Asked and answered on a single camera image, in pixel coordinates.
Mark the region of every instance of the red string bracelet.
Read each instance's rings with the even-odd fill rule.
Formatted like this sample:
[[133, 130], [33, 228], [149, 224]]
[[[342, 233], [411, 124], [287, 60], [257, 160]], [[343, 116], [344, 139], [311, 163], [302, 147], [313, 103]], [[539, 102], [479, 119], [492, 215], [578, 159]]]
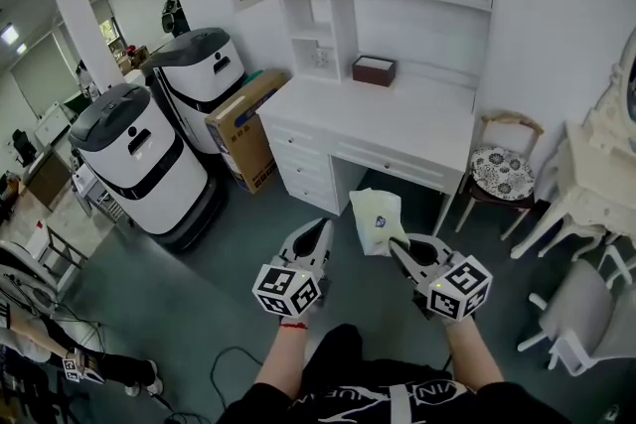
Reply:
[[280, 327], [284, 327], [286, 329], [304, 329], [305, 331], [307, 331], [307, 326], [305, 324], [280, 324]]

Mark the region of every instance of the plastic bag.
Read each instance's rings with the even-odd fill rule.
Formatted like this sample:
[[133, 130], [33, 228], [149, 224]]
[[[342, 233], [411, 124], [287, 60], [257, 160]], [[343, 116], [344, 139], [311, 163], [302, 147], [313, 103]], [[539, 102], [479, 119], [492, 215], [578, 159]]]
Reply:
[[401, 227], [401, 198], [386, 191], [352, 191], [349, 194], [356, 217], [356, 228], [367, 256], [391, 256], [389, 239], [409, 244]]

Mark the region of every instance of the patterned chair cushion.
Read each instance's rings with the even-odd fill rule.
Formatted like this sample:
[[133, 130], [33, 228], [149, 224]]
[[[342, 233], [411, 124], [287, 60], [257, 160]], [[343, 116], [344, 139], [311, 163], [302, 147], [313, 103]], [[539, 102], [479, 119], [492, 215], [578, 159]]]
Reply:
[[470, 158], [470, 171], [477, 186], [501, 200], [523, 200], [535, 190], [535, 176], [528, 162], [502, 147], [476, 150]]

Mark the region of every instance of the black t-shirt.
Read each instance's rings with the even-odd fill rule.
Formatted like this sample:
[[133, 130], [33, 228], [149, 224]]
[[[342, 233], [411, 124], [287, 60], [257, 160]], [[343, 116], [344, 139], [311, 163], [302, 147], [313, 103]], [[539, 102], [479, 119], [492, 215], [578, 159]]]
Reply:
[[519, 385], [494, 383], [474, 393], [447, 376], [431, 370], [431, 376], [424, 380], [391, 386], [345, 385], [296, 401], [270, 385], [258, 383], [228, 408], [219, 423], [568, 422]]

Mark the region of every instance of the black robot lid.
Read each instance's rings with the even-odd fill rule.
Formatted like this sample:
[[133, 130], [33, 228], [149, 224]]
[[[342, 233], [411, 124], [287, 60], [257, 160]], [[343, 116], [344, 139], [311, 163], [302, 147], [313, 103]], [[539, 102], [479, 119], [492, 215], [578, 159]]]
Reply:
[[69, 141], [86, 152], [99, 152], [124, 133], [149, 103], [150, 92], [144, 87], [115, 85], [81, 113]]
[[230, 41], [223, 29], [197, 29], [166, 43], [150, 56], [143, 68], [184, 68], [214, 55]]

